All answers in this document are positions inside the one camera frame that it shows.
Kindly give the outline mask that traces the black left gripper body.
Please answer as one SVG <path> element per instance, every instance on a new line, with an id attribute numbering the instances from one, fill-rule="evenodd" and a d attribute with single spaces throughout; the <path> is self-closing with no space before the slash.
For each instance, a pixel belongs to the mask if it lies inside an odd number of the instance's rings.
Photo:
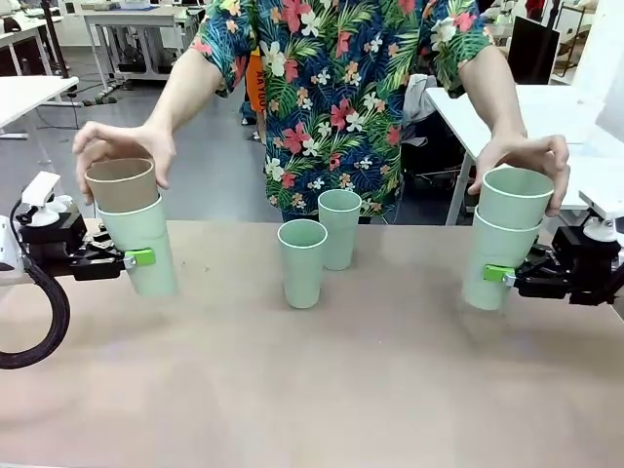
<path id="1" fill-rule="evenodd" d="M 30 258 L 50 276 L 71 275 L 71 263 L 83 247 L 87 226 L 79 212 L 58 215 L 58 220 L 35 226 L 34 211 L 19 214 L 19 234 Z"/>

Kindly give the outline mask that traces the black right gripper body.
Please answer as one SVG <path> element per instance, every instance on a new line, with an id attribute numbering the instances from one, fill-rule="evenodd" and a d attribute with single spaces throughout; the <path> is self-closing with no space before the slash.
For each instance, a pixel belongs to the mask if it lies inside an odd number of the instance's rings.
<path id="1" fill-rule="evenodd" d="M 581 226 L 559 227 L 551 244 L 569 285 L 569 303 L 612 305 L 622 288 L 622 267 L 614 269 L 621 246 L 614 240 L 596 241 Z"/>

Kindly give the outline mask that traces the person's right hand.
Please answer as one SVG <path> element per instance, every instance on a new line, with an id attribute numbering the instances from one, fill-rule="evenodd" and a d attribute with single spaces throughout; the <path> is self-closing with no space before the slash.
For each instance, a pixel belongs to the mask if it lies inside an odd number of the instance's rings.
<path id="1" fill-rule="evenodd" d="M 75 136 L 72 145 L 72 152 L 77 157 L 77 183 L 87 204 L 91 205 L 94 197 L 87 183 L 86 171 L 103 160 L 151 159 L 158 185 L 168 189 L 169 171 L 176 156 L 173 129 L 170 122 L 152 118 L 141 126 L 131 128 L 87 122 Z"/>

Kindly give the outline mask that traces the person's left hand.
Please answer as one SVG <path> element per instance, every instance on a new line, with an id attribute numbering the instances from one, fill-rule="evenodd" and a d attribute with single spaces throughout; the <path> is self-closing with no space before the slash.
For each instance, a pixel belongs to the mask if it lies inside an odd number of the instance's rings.
<path id="1" fill-rule="evenodd" d="M 509 166 L 532 170 L 549 177 L 554 183 L 547 216 L 559 213 L 566 195 L 570 167 L 569 152 L 563 136 L 528 139 L 524 136 L 493 136 L 477 158 L 476 178 L 469 186 L 471 195 L 481 191 L 484 175 L 494 168 Z"/>

